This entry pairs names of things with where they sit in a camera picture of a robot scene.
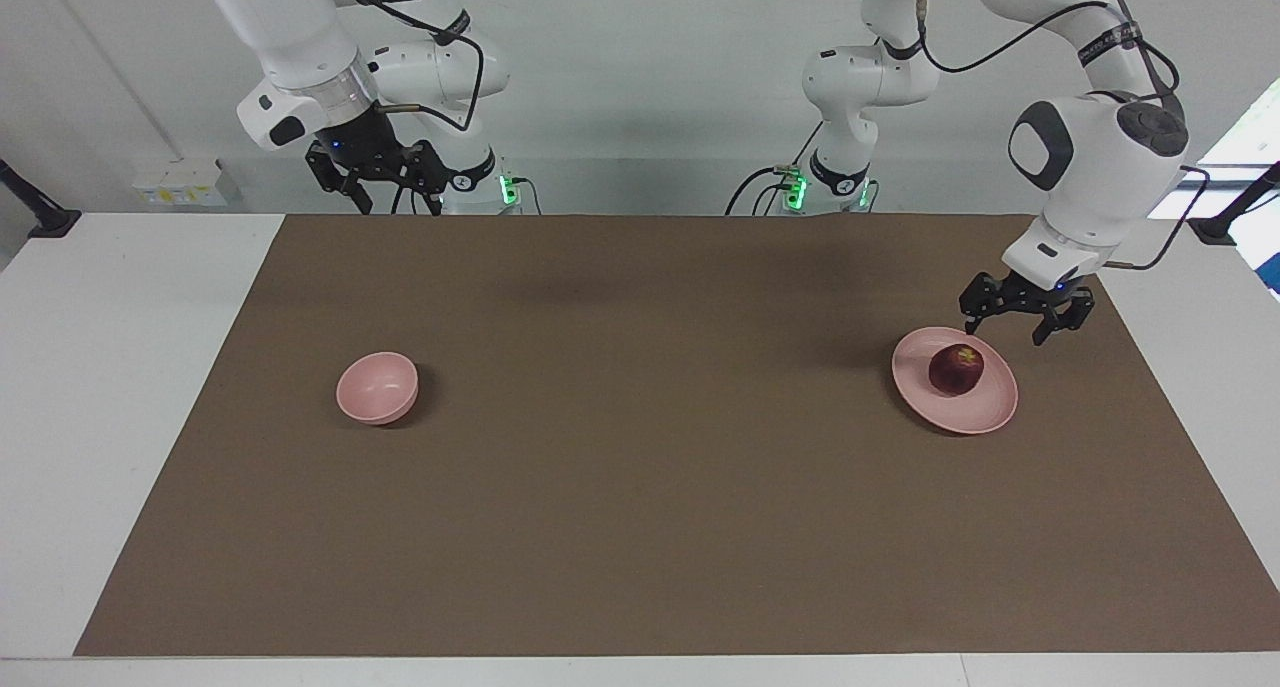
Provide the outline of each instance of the white wall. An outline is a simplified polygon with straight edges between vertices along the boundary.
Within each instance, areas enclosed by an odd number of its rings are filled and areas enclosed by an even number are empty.
[[[486,122],[557,212],[719,212],[741,173],[791,159],[814,125],[799,86],[808,54],[870,41],[859,0],[466,3],[513,63]],[[1203,154],[1280,72],[1280,12],[1274,0],[1129,3],[1183,67]],[[412,35],[367,9],[343,20],[367,49]],[[934,0],[931,27],[951,63],[1020,28],[978,0]],[[242,134],[234,107],[261,75],[211,0],[0,0],[0,154],[64,203],[140,209],[133,164],[172,157],[132,84],[180,154],[224,160],[244,209],[349,210],[316,191],[300,150],[260,154]],[[1038,192],[1007,166],[1009,128],[1033,100],[1084,88],[1070,47],[1038,35],[948,77],[928,104],[881,110],[881,207],[1033,212]]]

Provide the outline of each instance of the white table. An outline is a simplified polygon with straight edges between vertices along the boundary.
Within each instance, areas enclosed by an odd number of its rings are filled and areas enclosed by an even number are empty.
[[[91,214],[0,272],[0,655],[10,658],[0,684],[1280,684],[1280,652],[70,659],[280,223]],[[1144,262],[1167,230],[1143,225],[1120,257]],[[1203,248],[1189,233],[1156,271],[1103,281],[1276,580],[1280,303],[1234,249]]]

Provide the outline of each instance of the dark red apple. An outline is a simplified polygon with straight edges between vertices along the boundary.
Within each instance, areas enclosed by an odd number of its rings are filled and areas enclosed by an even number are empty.
[[[987,363],[982,353],[969,345],[951,345],[933,354],[929,363],[929,383],[948,397],[968,395],[982,380]]]

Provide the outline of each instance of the green led indicator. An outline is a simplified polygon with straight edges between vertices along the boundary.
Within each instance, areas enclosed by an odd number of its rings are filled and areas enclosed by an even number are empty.
[[[498,182],[502,186],[502,200],[504,203],[507,203],[508,207],[517,203],[517,201],[520,201],[520,191],[517,191],[516,186],[512,184],[511,177],[499,175]]]
[[[808,178],[796,175],[795,184],[791,184],[791,191],[787,192],[787,209],[790,209],[791,212],[801,212],[801,210],[804,210],[804,196],[808,191]]]

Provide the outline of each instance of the bowl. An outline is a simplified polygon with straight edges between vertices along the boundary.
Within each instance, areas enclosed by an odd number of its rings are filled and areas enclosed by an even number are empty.
[[[966,395],[946,395],[929,383],[933,356],[951,345],[979,351],[986,365],[978,386]],[[995,432],[1018,412],[1018,380],[1005,358],[987,342],[951,328],[924,328],[905,336],[893,351],[893,383],[920,417],[957,435]]]
[[[365,356],[338,380],[338,406],[343,415],[370,427],[401,420],[416,400],[417,365],[403,354]]]

